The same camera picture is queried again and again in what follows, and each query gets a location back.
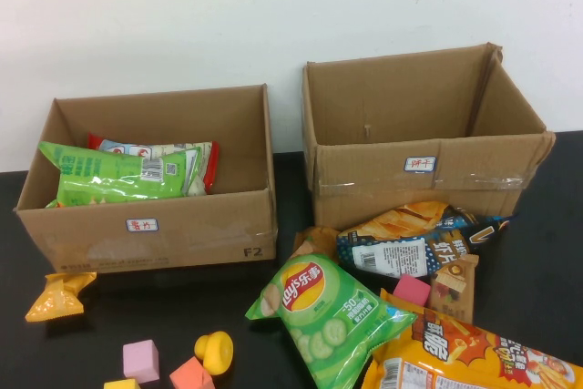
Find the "cardboard box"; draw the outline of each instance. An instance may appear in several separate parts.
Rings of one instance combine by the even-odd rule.
[[[213,194],[45,209],[59,171],[37,151],[16,211],[56,271],[135,271],[275,257],[266,86],[58,99],[41,140],[85,147],[87,133],[139,144],[215,140]],[[132,232],[128,220],[157,228]]]
[[[502,68],[499,46],[331,63],[303,71],[315,223],[345,230],[441,200],[511,214],[555,135]]]

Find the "orange foam block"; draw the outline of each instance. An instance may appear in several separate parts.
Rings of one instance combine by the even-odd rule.
[[[209,373],[196,357],[192,357],[170,374],[174,389],[215,389]]]

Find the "yellow plastic piece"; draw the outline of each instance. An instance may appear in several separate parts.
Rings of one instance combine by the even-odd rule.
[[[139,389],[139,384],[135,379],[129,378],[127,380],[105,383],[103,389]]]
[[[210,375],[221,375],[233,361],[233,341],[225,332],[201,336],[194,344],[194,354]]]
[[[205,334],[201,336],[197,342],[194,344],[194,355],[197,359],[202,360],[204,359],[204,352],[207,349],[207,341],[209,340],[209,336]]]
[[[52,273],[46,276],[45,290],[26,314],[28,322],[42,322],[82,313],[79,292],[97,277],[89,273]]]

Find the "pink block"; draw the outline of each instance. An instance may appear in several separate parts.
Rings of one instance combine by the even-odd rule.
[[[159,380],[158,350],[154,341],[124,345],[124,375],[135,378],[138,383]]]
[[[431,286],[421,280],[417,280],[411,275],[404,274],[401,276],[397,287],[394,288],[393,295],[402,300],[412,302],[413,304],[425,306]]]
[[[212,378],[196,357],[192,357],[170,374],[170,380],[174,389],[215,389]]]

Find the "green chip bag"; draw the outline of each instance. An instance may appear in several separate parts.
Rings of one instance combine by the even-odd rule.
[[[61,170],[49,208],[186,196],[201,160],[199,148],[157,159],[45,141],[38,148]]]
[[[246,316],[280,317],[319,389],[352,388],[372,350],[415,320],[321,254],[288,260]]]

